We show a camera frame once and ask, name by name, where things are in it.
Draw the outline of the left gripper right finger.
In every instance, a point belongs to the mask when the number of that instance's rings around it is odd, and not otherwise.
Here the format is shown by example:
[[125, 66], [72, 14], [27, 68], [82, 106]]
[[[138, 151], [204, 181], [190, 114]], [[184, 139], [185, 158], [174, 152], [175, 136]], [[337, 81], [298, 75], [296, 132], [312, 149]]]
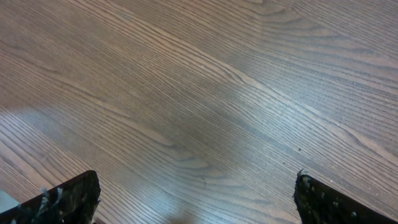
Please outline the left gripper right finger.
[[397, 224], [304, 170], [297, 173], [294, 202], [303, 224]]

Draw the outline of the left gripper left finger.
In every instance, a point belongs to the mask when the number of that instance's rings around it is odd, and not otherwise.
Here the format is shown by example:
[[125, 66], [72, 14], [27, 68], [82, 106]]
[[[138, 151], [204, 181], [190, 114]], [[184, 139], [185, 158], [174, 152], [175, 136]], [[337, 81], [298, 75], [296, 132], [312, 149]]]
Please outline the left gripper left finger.
[[91, 224], [100, 202], [96, 171], [88, 170], [1, 213], [1, 224]]

